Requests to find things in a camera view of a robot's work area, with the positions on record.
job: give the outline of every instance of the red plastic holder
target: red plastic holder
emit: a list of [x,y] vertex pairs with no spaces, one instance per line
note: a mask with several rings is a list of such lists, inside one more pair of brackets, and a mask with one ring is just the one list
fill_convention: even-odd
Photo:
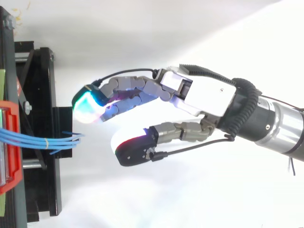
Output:
[[[19,106],[10,101],[0,101],[0,109],[5,119],[5,129],[20,132]],[[20,147],[5,144],[6,146],[6,183],[0,186],[0,195],[14,188],[22,180],[22,161]]]

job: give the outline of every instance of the bundle of blue wires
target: bundle of blue wires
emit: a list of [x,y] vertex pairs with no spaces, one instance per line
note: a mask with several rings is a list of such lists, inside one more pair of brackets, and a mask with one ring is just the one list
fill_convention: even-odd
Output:
[[62,139],[48,139],[33,137],[0,128],[0,142],[23,148],[54,150],[50,152],[50,154],[75,148],[77,144],[80,143],[80,137],[83,136],[83,134],[77,134],[76,136]]

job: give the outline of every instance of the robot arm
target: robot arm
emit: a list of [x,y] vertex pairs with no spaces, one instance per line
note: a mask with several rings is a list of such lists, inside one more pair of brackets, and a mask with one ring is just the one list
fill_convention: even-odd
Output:
[[[153,79],[112,77],[100,88],[101,81],[96,82],[84,86],[73,98],[74,115],[81,122],[107,121],[157,98],[193,116],[204,114],[200,123],[165,122],[130,135],[115,150],[123,166],[157,161],[212,143],[234,141],[236,135],[304,161],[301,110],[264,99],[244,79],[230,80],[199,66],[180,65],[153,71]],[[158,144],[173,139],[204,141],[215,129],[226,132],[226,138],[173,152],[155,152]]]

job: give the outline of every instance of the metal bolt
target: metal bolt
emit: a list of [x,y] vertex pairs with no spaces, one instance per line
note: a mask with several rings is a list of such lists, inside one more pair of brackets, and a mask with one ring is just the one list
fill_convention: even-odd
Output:
[[55,56],[54,56],[54,52],[52,52],[50,55],[49,55],[49,58],[52,62],[55,61]]
[[28,101],[24,102],[23,107],[26,115],[28,115],[30,111],[32,111],[32,106],[29,104]]
[[12,15],[8,15],[4,19],[4,26],[9,30],[13,30],[16,27],[16,19]]

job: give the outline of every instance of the white wall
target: white wall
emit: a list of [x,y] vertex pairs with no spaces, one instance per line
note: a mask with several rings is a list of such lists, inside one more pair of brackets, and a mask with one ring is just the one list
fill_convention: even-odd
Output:
[[[11,10],[15,15],[22,11],[16,40],[34,40],[56,53],[59,106],[106,74],[174,63],[246,78],[265,95],[302,106],[304,4],[274,2],[31,0],[28,10],[27,1],[0,5],[18,8]],[[56,218],[41,213],[30,227],[304,226],[304,163],[295,161],[293,177],[287,157],[253,143],[237,139],[129,168],[111,152],[112,135],[126,123],[191,118],[155,101],[106,123],[75,121],[74,131],[86,138],[72,159],[60,161],[63,211]]]

